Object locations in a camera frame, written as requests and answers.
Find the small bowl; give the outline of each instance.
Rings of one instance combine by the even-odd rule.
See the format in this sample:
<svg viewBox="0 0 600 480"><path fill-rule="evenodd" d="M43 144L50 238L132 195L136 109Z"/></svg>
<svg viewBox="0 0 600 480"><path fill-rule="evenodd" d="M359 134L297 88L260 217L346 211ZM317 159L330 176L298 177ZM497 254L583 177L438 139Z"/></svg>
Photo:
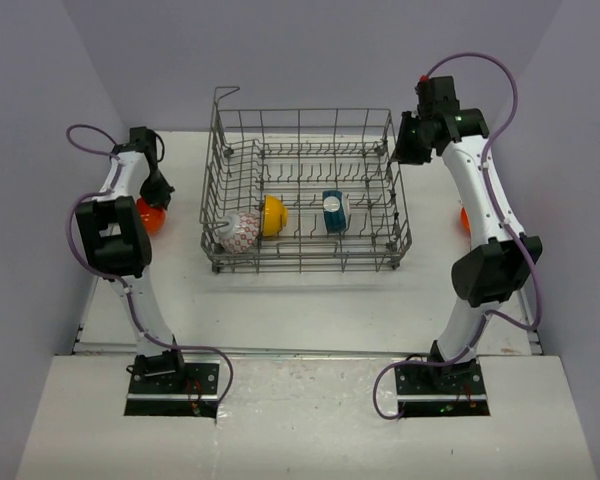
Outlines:
<svg viewBox="0 0 600 480"><path fill-rule="evenodd" d="M280 200L271 195L264 197L264 215L262 220L262 236L272 237L287 226L289 210Z"/></svg>
<svg viewBox="0 0 600 480"><path fill-rule="evenodd" d="M227 224L218 228L220 245L229 253L244 253L256 242L260 219L247 212L236 212L220 219Z"/></svg>

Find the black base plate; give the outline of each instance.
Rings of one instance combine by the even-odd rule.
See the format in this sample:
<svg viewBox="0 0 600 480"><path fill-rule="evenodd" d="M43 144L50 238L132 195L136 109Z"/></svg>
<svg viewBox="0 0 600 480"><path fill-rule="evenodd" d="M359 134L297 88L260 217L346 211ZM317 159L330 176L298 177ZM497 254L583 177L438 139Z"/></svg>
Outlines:
<svg viewBox="0 0 600 480"><path fill-rule="evenodd" d="M437 375L420 365L395 369L398 411L409 417L472 417L489 415L480 364L462 373Z"/></svg>
<svg viewBox="0 0 600 480"><path fill-rule="evenodd" d="M124 414L216 418L219 371L217 363L187 363L184 377L168 375L135 380L132 376ZM198 385L200 395L215 398L197 401Z"/></svg>

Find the dish rack handle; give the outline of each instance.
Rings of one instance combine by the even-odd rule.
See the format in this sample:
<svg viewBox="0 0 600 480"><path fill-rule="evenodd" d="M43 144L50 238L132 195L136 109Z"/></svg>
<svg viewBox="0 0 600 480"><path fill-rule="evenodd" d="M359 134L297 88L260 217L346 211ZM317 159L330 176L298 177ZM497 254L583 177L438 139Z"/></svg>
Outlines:
<svg viewBox="0 0 600 480"><path fill-rule="evenodd" d="M220 90L229 90L229 91L218 96L218 92ZM215 105L216 108L218 108L218 103L220 103L220 100L222 100L225 97L228 97L231 94L236 93L238 90L240 90L240 87L238 87L237 85L226 85L226 86L222 85L222 86L216 87L215 90L213 91L213 104Z"/></svg>

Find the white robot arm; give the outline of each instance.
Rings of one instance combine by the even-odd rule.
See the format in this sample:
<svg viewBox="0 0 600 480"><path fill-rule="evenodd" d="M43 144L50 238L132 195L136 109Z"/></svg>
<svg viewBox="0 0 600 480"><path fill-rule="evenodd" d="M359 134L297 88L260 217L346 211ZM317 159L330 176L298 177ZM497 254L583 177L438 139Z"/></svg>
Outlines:
<svg viewBox="0 0 600 480"><path fill-rule="evenodd" d="M432 151L436 150L451 172L466 209L471 250L451 270L458 298L444 332L423 361L407 359L386 367L376 379L373 402L385 419L402 416L408 409L406 403L411 407L409 414L437 416L432 412L449 411L446 397L460 398L458 389L471 391L472 386L477 395L469 403L476 406L475 400L479 400L477 413L465 413L487 414L476 347L494 314L527 328L498 309L524 285L530 274L529 264L533 265L542 253L542 243L538 237L526 235L511 210L491 157L482 112L460 109L450 76L424 76L416 92L417 113L402 114L392 158L400 164L423 165L431 161ZM404 408L388 416L379 410L376 393L379 379L391 368L395 368L398 403Z"/></svg>
<svg viewBox="0 0 600 480"><path fill-rule="evenodd" d="M114 143L113 151L96 151L77 144L71 137L76 128L104 134ZM136 127L130 129L127 143L117 144L96 127L73 125L67 130L67 139L80 150L111 160L104 185L99 192L82 195L74 203L65 230L78 262L111 282L136 336L137 354L133 365L127 368L131 381L125 414L215 418L219 404L231 388L233 366L214 347L177 344L162 317L150 280L151 242L136 200L142 197L150 207L162 209L171 201L174 189L158 168L160 137L146 127ZM86 258L73 239L74 215ZM214 353L225 360L229 379L221 395L218 395L218 362L185 362L183 351Z"/></svg>

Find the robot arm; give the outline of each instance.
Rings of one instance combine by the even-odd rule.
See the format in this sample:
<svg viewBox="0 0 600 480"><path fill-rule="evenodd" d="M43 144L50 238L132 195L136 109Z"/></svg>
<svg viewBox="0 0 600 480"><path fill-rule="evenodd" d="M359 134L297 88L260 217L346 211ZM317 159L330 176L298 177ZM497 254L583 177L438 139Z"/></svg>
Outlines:
<svg viewBox="0 0 600 480"><path fill-rule="evenodd" d="M138 357L134 374L140 377L173 373L181 354L147 339L139 330L163 344L175 344L151 286L151 242L136 208L136 199L167 208L173 187L158 168L156 134L145 127L132 128L128 143L116 145L109 174L100 195L76 208L76 220L89 265L124 280L111 285L132 322Z"/></svg>
<svg viewBox="0 0 600 480"><path fill-rule="evenodd" d="M422 165L431 161L435 148L453 176L469 217L471 251L451 271L458 298L446 329L431 350L433 361L456 359L454 364L462 365L476 356L483 318L488 320L529 276L511 233L520 238L534 262L542 253L542 243L538 237L526 236L512 213L491 154L481 158L489 131L480 110L460 109L449 76L422 77L416 91L417 114L403 113L393 158L401 164ZM506 222L499 220L489 196L485 169Z"/></svg>

